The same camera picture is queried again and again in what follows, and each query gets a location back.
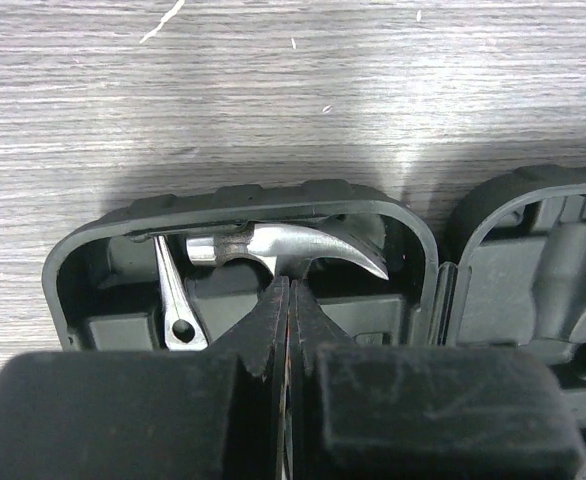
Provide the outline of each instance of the wooden table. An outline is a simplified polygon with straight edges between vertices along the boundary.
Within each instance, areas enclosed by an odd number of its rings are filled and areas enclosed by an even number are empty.
[[[131,200],[342,177],[440,231],[586,164],[586,1],[0,2],[0,365],[58,348],[42,263]]]

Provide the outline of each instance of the white scratch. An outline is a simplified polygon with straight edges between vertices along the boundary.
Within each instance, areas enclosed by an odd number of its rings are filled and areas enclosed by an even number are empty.
[[[180,11],[180,9],[184,6],[185,2],[186,2],[186,0],[177,0],[177,2],[175,2],[175,5],[173,5],[173,8],[164,14],[162,19],[160,20],[159,25],[157,27],[155,27],[153,30],[151,30],[149,33],[144,35],[144,37],[142,37],[142,40],[140,40],[140,43],[144,43],[149,38],[157,35],[157,32],[162,30],[162,27],[164,26],[164,24],[166,22],[168,22],[170,19],[172,19],[175,15],[177,15],[177,13]]]

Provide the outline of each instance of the metal tool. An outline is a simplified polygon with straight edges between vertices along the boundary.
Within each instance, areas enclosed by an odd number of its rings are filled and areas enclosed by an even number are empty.
[[[155,237],[154,242],[162,292],[166,346],[169,350],[203,350],[209,343],[195,311],[189,304],[166,237]]]
[[[250,258],[275,275],[304,278],[317,258],[346,260],[388,280],[380,255],[338,223],[321,230],[283,223],[256,223],[239,233],[188,238],[186,250],[194,265],[220,266],[234,258]]]

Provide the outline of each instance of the open toolbox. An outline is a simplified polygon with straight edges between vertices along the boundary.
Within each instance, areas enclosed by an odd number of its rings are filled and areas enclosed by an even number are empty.
[[[43,287],[62,347],[166,348],[159,235],[207,337],[219,338],[251,311],[272,275],[242,258],[195,266],[187,239],[267,223],[339,224],[384,258],[388,281],[336,259],[308,270],[324,312],[357,343],[525,349],[556,374],[586,443],[586,168],[525,167],[480,185],[454,210],[439,252],[407,207],[340,180],[138,200],[76,230],[49,255]],[[586,465],[578,478],[586,479]]]

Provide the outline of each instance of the tabletop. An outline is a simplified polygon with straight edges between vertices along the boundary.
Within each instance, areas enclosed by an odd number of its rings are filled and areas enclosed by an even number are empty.
[[[43,261],[136,198],[344,178],[437,232],[586,165],[586,1],[0,1],[0,366],[57,349]]]

